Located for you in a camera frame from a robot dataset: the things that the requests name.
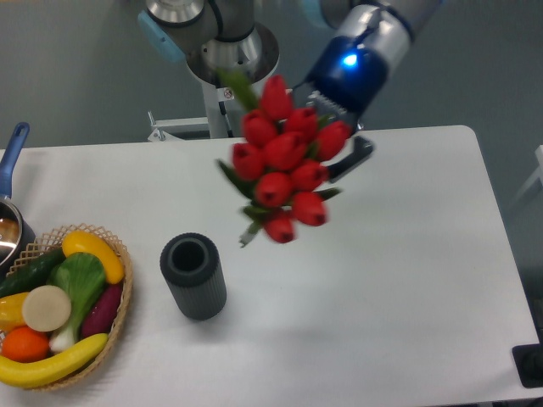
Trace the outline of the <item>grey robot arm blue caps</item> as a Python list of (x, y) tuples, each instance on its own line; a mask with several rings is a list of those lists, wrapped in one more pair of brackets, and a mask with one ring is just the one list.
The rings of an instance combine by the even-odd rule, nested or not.
[[(294, 87), (299, 105), (361, 131), (360, 117), (439, 7), (436, 1), (304, 1), (309, 20), (333, 38)], [(156, 136), (206, 129), (213, 138), (241, 135), (240, 97), (217, 71), (240, 70), (261, 91), (279, 61), (276, 37), (255, 19), (251, 1), (149, 1), (138, 15), (149, 43), (165, 59), (183, 61), (200, 82), (203, 119), (152, 122)]]

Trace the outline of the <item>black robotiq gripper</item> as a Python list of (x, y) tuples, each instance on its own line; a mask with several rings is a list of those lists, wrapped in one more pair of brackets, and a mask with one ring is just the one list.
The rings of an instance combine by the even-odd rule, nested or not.
[[(336, 36), (324, 48), (304, 80), (293, 87), (297, 107), (314, 107), (319, 115), (356, 123), (385, 83), (389, 68), (384, 59), (358, 39)], [(327, 167), (335, 183), (370, 158), (374, 144), (354, 136), (352, 150)]]

